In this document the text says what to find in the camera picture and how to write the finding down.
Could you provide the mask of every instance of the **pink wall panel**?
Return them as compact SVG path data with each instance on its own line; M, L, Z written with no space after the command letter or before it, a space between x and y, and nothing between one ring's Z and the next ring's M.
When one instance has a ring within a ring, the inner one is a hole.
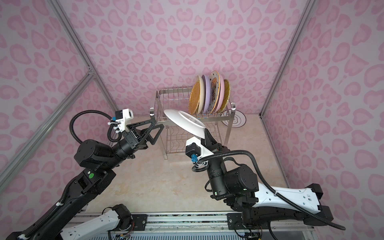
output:
M21 231L38 220L61 196L65 185L81 168L73 159L79 144L69 132L69 121L78 112L97 109L112 115L112 110L94 82L68 110L25 167L0 195L0 238ZM75 122L81 140L108 143L108 119L86 114Z
M83 76L44 0L0 3L0 172Z
M62 1L119 108L147 114L156 89L218 70L260 111L306 0Z
M384 2L321 0L267 111L292 187L321 184L340 231L384 238Z

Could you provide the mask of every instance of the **stainless steel dish rack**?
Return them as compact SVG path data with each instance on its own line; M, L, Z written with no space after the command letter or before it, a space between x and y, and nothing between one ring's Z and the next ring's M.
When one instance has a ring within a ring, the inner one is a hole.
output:
M182 86L163 89L156 91L155 97L155 118L158 123L163 124L166 127L166 142L160 136L161 150L164 159L168 159L167 154L178 153L185 151L185 144L187 139L193 137L192 134L175 125L164 114L166 109L176 109L188 112L189 95L192 91L192 87ZM232 129L233 119L235 117L236 107L235 103L231 103L230 100L224 110L224 113L213 114L195 114L193 115L200 121L202 121L212 136L217 142L227 146L229 136ZM225 140L222 142L220 131L218 128L219 121L228 121L227 132L225 134Z

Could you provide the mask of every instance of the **pink wallpaper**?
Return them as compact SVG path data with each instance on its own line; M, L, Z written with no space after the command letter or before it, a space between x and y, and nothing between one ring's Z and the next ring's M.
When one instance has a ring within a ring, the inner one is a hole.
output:
M119 108L147 114L156 89L218 70L258 113L306 0L62 1Z
M87 109L113 114L94 82L0 195L1 238L12 231L26 229L40 218L60 198L65 185L83 169L73 159L79 144L69 132L69 121L76 113ZM104 116L87 114L76 120L74 129L82 140L109 143L107 122Z
M292 187L324 190L340 231L384 238L384 1L321 0L266 114Z
M44 0L0 3L0 172L84 76Z

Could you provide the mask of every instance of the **beige floor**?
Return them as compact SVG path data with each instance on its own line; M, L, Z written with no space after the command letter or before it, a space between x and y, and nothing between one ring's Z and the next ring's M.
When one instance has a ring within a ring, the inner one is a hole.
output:
M135 117L143 121L146 117ZM224 141L226 126L219 123ZM233 128L228 143L230 150L248 150L258 161L258 166L267 182L276 187L285 187L267 137L258 115L247 115L247 122ZM109 187L87 207L87 212L101 212L105 207L123 203L131 212L188 212L229 211L223 201L210 198L204 190L208 180L206 172L192 172L192 162L184 153L168 154L164 160L160 144L135 153L135 159L124 161L115 168L116 177ZM246 156L235 156L239 163L252 163ZM232 162L227 169L235 168Z

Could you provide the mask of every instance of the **dish rack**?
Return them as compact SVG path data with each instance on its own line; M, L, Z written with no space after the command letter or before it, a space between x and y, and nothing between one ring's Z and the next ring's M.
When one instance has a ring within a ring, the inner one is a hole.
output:
M176 109L188 112L189 96L192 91L192 87L182 86L173 87L156 91L155 97L155 118L159 124L163 124L166 128L166 141L163 142L160 136L161 151L164 159L168 159L167 154L184 152L187 139L193 137L192 134L180 128L174 124L164 114L166 109ZM231 103L230 100L223 113L212 113L212 114L192 114L195 118L202 121L212 136L217 142L227 146L229 136L231 134L233 119L235 117L236 107L235 103ZM225 134L224 142L220 135L218 128L219 121L228 121L227 132Z

